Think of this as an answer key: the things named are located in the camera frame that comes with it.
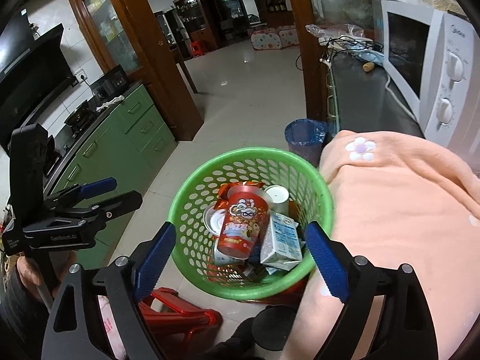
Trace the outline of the left hand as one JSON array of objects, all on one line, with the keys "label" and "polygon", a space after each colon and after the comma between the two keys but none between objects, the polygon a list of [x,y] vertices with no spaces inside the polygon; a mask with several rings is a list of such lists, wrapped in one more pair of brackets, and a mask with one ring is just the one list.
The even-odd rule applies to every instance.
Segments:
[{"label": "left hand", "polygon": [[[61,252],[60,254],[61,263],[64,265],[57,270],[57,277],[59,281],[62,281],[68,273],[69,267],[77,261],[77,254],[75,251]],[[28,258],[21,255],[17,259],[16,268],[23,286],[40,301],[41,295],[38,288],[42,285],[43,280],[36,264],[31,263]]]}]

